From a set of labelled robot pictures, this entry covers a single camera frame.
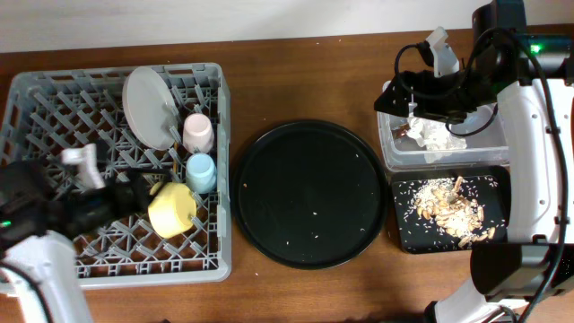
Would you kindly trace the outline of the light blue plastic cup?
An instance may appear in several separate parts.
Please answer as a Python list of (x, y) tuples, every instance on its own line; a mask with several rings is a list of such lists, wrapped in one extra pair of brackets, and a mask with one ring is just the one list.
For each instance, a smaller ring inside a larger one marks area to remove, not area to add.
[(192, 192), (207, 194), (216, 188), (217, 170), (213, 158), (206, 153), (195, 153), (187, 160), (186, 184)]

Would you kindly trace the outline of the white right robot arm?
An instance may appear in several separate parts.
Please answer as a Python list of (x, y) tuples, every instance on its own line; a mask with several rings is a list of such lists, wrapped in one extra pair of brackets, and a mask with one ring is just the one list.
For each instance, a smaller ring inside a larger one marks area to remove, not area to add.
[(396, 69), (374, 108), (451, 126), (495, 105), (509, 148), (507, 239), (474, 247), (470, 278), (430, 303), (423, 320), (524, 322), (538, 303), (573, 288), (573, 41), (529, 33), (517, 0), (478, 8), (473, 31), (463, 70), (435, 31), (417, 45), (427, 69)]

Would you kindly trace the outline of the pink plastic cup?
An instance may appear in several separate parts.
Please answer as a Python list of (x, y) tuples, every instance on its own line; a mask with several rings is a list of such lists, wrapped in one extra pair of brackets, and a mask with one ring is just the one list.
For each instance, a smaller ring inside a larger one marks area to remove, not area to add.
[(209, 153), (214, 145), (211, 120), (201, 113), (189, 115), (184, 122), (182, 143), (190, 153)]

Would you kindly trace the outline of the yellow bowl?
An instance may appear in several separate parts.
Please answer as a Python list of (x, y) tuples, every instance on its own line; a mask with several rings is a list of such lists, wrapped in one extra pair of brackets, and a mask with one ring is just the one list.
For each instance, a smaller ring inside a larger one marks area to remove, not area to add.
[(151, 194), (155, 198), (148, 207), (148, 215), (155, 232), (164, 239), (190, 230), (196, 217), (196, 201), (189, 187), (182, 183), (166, 183), (160, 190), (156, 183)]

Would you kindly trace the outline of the gold foil wrapper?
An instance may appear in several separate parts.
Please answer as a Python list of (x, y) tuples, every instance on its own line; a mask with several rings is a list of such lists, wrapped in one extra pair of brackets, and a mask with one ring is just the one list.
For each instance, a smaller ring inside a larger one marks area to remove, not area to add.
[(407, 135), (410, 130), (410, 125), (408, 123), (402, 124), (401, 126), (394, 127), (391, 129), (391, 135), (396, 140)]

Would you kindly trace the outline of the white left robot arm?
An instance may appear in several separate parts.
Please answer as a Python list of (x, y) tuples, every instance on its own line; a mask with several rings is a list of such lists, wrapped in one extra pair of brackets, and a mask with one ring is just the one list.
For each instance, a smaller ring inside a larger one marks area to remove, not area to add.
[(73, 238), (147, 209), (152, 198), (139, 170), (79, 196), (56, 199), (41, 165), (1, 169), (1, 271), (28, 322), (90, 322), (75, 271)]

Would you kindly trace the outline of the white tissue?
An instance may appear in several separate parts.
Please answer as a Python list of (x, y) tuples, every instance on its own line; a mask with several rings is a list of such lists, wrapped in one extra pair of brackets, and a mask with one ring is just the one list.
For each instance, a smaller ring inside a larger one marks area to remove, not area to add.
[(407, 125), (409, 129), (406, 135), (428, 151), (464, 150), (467, 148), (466, 140), (451, 135), (444, 123), (410, 116), (407, 119)]

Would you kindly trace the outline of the light grey round plate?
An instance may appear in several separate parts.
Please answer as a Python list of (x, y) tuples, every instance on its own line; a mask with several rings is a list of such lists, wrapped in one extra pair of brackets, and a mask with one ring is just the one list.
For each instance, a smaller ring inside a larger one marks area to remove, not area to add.
[(175, 101), (165, 81), (148, 66), (137, 67), (122, 90), (127, 124), (136, 139), (148, 148), (168, 150), (176, 142), (171, 127), (176, 127)]

